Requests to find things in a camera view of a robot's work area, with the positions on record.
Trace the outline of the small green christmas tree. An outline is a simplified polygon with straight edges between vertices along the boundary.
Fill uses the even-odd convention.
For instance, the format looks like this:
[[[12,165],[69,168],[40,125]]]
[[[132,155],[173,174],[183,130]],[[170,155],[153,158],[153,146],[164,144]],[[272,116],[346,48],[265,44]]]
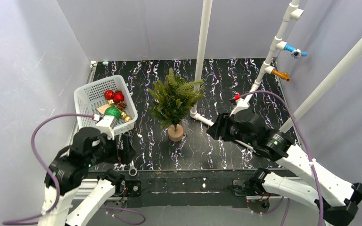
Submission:
[[[184,137],[181,121],[204,96],[203,83],[202,79],[187,81],[170,68],[164,81],[155,81],[153,88],[148,88],[153,103],[148,110],[160,121],[161,128],[167,130],[171,141],[179,142]]]

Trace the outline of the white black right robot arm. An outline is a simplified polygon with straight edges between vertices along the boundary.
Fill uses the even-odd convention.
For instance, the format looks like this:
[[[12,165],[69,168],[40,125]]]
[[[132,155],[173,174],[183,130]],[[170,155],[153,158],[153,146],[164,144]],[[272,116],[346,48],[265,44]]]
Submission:
[[[258,168],[245,181],[242,191],[271,193],[290,198],[314,210],[322,210],[321,219],[333,226],[347,226],[354,219],[362,200],[362,184],[352,184],[334,175],[316,160],[309,160],[302,148],[288,136],[267,127],[264,119],[251,110],[219,114],[207,133],[213,139],[241,141],[255,153],[283,166],[300,177],[298,183],[268,169]]]

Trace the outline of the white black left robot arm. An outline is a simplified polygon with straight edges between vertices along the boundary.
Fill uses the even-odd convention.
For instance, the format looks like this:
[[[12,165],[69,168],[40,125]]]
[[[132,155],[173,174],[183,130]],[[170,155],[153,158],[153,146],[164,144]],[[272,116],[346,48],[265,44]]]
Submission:
[[[103,162],[132,164],[136,152],[129,135],[122,134],[121,141],[123,147],[119,149],[115,138],[92,127],[82,128],[74,135],[73,143],[60,150],[49,165],[58,185],[46,175],[43,215],[38,225],[85,226],[109,197],[116,192],[125,192],[124,174],[109,169],[98,177],[95,188],[87,197],[73,211],[70,210],[90,167]]]

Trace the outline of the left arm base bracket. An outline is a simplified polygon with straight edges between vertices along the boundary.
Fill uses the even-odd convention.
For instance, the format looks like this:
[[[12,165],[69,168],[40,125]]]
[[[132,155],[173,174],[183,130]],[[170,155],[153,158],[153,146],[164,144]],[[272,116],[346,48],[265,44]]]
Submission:
[[[142,182],[140,180],[131,178],[126,173],[125,179],[117,183],[115,193],[104,202],[104,205],[123,209],[127,208],[128,201],[131,198],[139,198],[141,196],[141,186]]]

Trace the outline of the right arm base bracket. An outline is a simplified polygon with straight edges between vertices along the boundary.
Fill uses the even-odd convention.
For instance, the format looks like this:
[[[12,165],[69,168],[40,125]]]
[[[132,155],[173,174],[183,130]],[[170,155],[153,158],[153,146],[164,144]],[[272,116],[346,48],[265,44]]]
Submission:
[[[245,197],[248,208],[254,213],[265,213],[270,208],[270,194],[251,186],[249,180],[233,180],[228,186],[234,196]]]

